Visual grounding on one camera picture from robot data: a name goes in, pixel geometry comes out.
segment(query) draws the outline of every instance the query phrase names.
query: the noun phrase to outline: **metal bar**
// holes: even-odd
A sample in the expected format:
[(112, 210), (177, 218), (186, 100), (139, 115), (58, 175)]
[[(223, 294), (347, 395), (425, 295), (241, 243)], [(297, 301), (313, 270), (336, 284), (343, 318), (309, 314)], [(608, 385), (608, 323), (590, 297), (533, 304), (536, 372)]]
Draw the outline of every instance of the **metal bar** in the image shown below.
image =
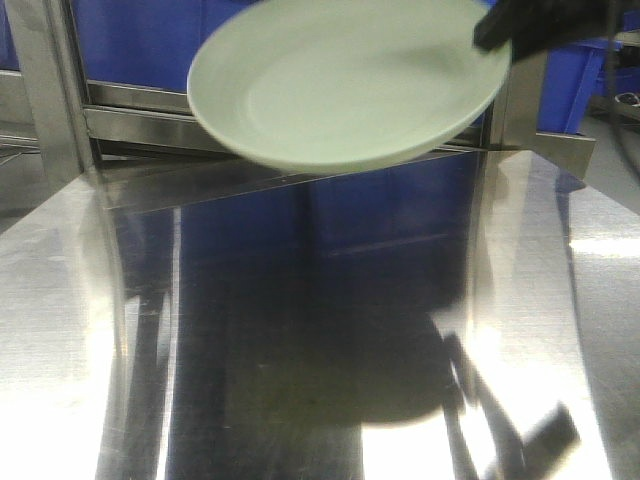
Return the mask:
[(100, 140), (226, 152), (186, 115), (112, 107), (85, 108), (89, 135)]
[(70, 0), (6, 0), (44, 168), (55, 191), (99, 158), (82, 106), (89, 94)]
[(491, 150), (531, 148), (538, 130), (547, 54), (515, 64), (487, 115), (484, 146)]
[(158, 88), (89, 81), (96, 105), (191, 115), (187, 95)]

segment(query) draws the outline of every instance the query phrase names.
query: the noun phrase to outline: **blue bin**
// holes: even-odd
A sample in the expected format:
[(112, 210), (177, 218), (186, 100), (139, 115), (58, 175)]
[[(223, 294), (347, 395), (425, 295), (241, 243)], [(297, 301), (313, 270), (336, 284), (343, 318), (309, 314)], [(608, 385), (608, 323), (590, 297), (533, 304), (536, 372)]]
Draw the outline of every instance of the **blue bin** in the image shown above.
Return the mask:
[[(640, 92), (640, 67), (620, 68), (616, 70), (616, 93)], [(598, 74), (594, 95), (607, 95), (606, 73)]]
[(87, 76), (184, 91), (198, 48), (256, 0), (76, 0)]
[(0, 69), (18, 70), (18, 57), (11, 39), (9, 20), (3, 0), (0, 0)]
[(624, 14), (624, 31), (640, 30), (640, 10), (625, 12)]
[(607, 43), (605, 40), (589, 40), (550, 52), (538, 114), (538, 130), (570, 134), (578, 132), (604, 64)]

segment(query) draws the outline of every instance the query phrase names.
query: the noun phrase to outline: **plate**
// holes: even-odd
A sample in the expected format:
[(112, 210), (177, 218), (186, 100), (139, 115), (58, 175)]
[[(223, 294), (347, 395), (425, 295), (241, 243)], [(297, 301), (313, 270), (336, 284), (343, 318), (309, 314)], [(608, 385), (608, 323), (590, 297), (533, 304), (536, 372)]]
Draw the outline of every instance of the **plate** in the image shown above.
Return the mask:
[(369, 170), (455, 137), (496, 95), (511, 47), (482, 52), (473, 0), (267, 0), (196, 55), (191, 109), (221, 144), (295, 172)]

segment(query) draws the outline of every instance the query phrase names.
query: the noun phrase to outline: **metal post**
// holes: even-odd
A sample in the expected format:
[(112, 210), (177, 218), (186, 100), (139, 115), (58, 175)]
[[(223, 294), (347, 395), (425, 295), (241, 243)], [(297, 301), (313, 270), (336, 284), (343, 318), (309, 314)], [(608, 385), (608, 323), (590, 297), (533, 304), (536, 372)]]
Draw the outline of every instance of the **metal post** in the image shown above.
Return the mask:
[(70, 0), (5, 0), (45, 172), (53, 191), (99, 159)]
[(519, 150), (535, 143), (546, 64), (547, 54), (542, 53), (511, 68), (484, 125), (488, 149)]

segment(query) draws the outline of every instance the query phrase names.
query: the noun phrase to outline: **stainless steel table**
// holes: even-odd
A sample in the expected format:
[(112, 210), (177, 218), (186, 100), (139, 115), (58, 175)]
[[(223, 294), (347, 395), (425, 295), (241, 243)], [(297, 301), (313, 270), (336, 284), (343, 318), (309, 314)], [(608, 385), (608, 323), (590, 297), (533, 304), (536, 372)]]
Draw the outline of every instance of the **stainless steel table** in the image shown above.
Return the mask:
[(0, 236), (0, 477), (639, 474), (640, 221), (535, 154), (102, 180)]

